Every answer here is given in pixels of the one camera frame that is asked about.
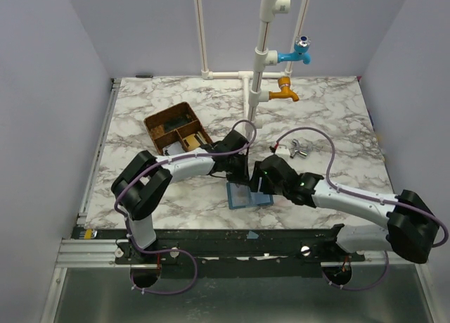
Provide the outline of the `silver white card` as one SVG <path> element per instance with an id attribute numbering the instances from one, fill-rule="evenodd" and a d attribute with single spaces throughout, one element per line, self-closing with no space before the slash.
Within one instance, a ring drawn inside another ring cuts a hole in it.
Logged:
<path id="1" fill-rule="evenodd" d="M 178 154 L 182 154 L 185 152 L 183 146 L 181 145 L 181 143 L 174 142 L 173 144 L 170 144 L 166 147 L 164 147 L 162 149 L 163 155 L 164 156 L 173 156 L 173 155 L 178 155 Z"/>

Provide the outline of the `gold card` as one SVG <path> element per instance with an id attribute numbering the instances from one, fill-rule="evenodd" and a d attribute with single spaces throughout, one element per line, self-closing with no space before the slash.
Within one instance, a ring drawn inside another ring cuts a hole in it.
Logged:
<path id="1" fill-rule="evenodd" d="M 190 134 L 187 137 L 183 138 L 183 142 L 188 151 L 193 151 L 196 148 L 201 147 L 202 145 L 205 145 L 207 143 L 206 139 L 199 132 Z"/>

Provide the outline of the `blue leather card holder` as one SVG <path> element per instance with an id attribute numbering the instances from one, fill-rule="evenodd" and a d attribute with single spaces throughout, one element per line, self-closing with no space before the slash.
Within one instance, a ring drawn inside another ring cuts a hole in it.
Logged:
<path id="1" fill-rule="evenodd" d="M 255 208 L 274 204 L 273 196 L 252 192 L 249 186 L 226 183 L 229 209 Z"/>

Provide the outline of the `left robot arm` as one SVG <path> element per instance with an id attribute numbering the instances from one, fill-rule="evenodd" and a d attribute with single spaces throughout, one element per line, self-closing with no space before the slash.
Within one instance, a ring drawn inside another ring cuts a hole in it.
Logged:
<path id="1" fill-rule="evenodd" d="M 243 151 L 249 145 L 245 136 L 233 129 L 221 141 L 190 152 L 173 156 L 139 152 L 111 186 L 115 209 L 124 216 L 134 245 L 143 250 L 156 241 L 152 213 L 170 184 L 216 172 L 246 183 L 248 159 Z"/>

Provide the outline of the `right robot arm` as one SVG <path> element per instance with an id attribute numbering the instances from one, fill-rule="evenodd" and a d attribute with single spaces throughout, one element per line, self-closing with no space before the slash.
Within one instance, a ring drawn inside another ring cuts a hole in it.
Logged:
<path id="1" fill-rule="evenodd" d="M 296 173 L 277 155 L 255 163 L 250 186 L 295 205 L 336 210 L 367 220 L 367 225 L 339 230 L 336 243 L 346 253 L 392 251 L 409 262 L 423 264 L 441 227 L 411 191 L 397 196 L 334 185 L 318 174 Z"/>

